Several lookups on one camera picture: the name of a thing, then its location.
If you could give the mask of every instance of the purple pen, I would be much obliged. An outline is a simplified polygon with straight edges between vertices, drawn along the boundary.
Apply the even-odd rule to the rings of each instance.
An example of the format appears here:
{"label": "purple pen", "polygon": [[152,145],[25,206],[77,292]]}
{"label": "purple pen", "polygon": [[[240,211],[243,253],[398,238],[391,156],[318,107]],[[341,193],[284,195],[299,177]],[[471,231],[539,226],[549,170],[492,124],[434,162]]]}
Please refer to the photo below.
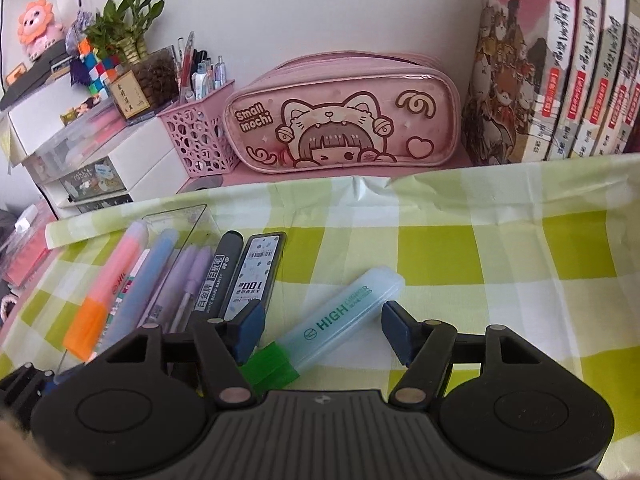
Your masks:
{"label": "purple pen", "polygon": [[145,323],[158,323],[163,330],[167,330],[171,325],[178,309],[184,282],[197,253],[198,248],[195,245],[190,245],[180,251],[178,259],[162,284],[162,289],[156,298],[154,306],[149,311]]}
{"label": "purple pen", "polygon": [[174,322],[172,323],[169,332],[173,333],[184,331],[184,327],[189,320],[189,315],[193,310],[193,302],[191,300],[194,300],[197,296],[200,286],[207,275],[207,271],[211,264],[211,257],[211,248],[209,246],[204,246],[198,252],[196,259],[193,262],[193,266],[191,267],[191,271],[189,272],[189,276],[187,277],[187,281],[184,284],[184,296],[182,297],[180,307],[178,307],[178,312],[175,315]]}

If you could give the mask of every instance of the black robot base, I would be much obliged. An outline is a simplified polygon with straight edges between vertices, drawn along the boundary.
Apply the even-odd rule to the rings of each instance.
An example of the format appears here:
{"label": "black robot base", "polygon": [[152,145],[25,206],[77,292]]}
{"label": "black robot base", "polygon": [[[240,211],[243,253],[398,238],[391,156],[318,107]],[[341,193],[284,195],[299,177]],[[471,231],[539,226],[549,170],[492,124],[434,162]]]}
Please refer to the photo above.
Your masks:
{"label": "black robot base", "polygon": [[[609,406],[505,326],[459,334],[390,301],[382,330],[408,369],[388,402],[376,390],[257,397],[239,346],[253,348],[262,329],[244,314],[182,334],[140,328],[42,398],[23,391],[34,436],[108,479],[600,478]],[[203,396],[167,373],[178,362],[196,364]],[[444,396],[457,363],[480,363],[480,376]],[[21,388],[40,391],[47,378],[31,373]],[[16,384],[0,382],[9,407]],[[28,423],[24,401],[20,410]]]}

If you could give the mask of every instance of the pink lion toy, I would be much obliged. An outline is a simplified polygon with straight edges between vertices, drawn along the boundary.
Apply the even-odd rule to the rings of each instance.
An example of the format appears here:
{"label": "pink lion toy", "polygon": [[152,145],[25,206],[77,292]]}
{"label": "pink lion toy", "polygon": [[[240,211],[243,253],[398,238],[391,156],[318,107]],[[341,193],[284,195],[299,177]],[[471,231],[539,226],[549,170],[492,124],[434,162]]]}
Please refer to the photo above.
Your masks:
{"label": "pink lion toy", "polygon": [[55,22],[53,4],[47,0],[30,2],[18,22],[18,38],[26,45],[31,62],[36,61],[51,45],[64,39],[65,28]]}

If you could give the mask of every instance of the tassel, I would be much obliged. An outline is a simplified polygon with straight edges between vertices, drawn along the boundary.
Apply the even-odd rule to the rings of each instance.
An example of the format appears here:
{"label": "tassel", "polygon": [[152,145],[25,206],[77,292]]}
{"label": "tassel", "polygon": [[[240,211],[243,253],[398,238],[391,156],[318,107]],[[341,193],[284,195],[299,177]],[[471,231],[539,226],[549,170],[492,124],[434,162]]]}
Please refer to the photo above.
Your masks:
{"label": "tassel", "polygon": [[77,57],[71,60],[69,69],[71,70],[71,86],[78,84],[89,86],[92,83],[87,67]]}

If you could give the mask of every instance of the pink plastic basket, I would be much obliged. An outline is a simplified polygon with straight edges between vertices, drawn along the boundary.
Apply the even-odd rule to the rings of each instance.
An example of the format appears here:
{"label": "pink plastic basket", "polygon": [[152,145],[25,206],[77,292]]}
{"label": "pink plastic basket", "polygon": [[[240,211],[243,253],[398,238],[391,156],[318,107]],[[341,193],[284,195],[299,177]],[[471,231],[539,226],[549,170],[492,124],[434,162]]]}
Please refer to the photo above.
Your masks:
{"label": "pink plastic basket", "polygon": [[201,101],[173,106],[158,114],[190,177],[231,173],[239,162],[222,125],[234,82]]}

